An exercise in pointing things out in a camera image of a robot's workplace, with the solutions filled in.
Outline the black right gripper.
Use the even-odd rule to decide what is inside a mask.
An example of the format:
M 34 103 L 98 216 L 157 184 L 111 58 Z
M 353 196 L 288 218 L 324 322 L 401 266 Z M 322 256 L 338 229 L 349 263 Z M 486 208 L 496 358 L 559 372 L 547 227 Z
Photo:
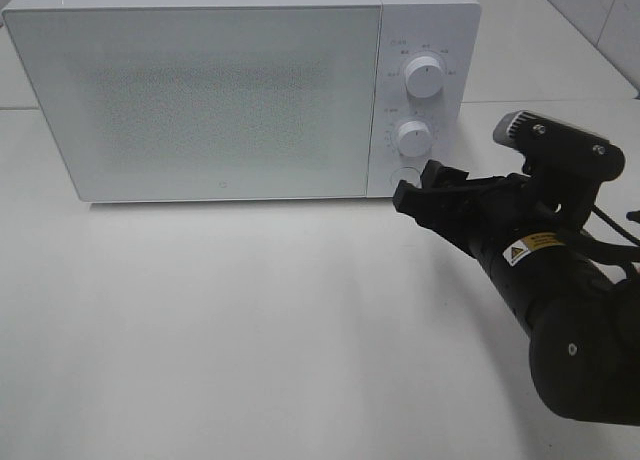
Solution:
M 587 320 L 590 262 L 559 237 L 582 230 L 585 201 L 519 174 L 472 179 L 433 159 L 420 183 L 399 182 L 395 210 L 471 255 L 519 324 Z

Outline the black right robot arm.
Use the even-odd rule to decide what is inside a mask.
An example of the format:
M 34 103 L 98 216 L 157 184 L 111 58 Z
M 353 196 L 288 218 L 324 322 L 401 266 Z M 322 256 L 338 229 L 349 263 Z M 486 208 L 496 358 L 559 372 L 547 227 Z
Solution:
M 528 341 L 534 387 L 555 414 L 639 421 L 639 249 L 586 232 L 598 176 L 536 167 L 473 179 L 429 161 L 395 209 L 478 262 Z

